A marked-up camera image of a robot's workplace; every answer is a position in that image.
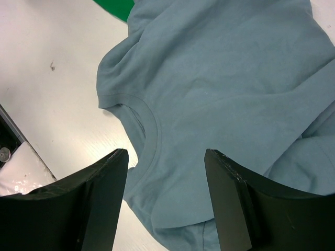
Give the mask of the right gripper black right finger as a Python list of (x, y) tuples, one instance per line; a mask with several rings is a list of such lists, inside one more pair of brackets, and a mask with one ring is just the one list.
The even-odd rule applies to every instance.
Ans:
[(204, 161), (221, 250), (334, 250), (334, 195), (284, 186), (216, 150)]

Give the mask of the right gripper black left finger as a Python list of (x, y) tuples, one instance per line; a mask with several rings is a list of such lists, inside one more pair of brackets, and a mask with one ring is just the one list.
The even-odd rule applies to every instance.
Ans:
[(117, 149), (26, 195), (1, 197), (1, 250), (112, 250), (128, 161)]

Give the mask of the blue-grey t-shirt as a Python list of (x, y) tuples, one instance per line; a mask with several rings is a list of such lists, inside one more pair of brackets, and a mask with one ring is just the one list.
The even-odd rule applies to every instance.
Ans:
[(204, 156), (334, 192), (334, 45), (310, 1), (135, 1), (97, 71), (138, 163), (124, 200), (168, 250), (219, 250)]

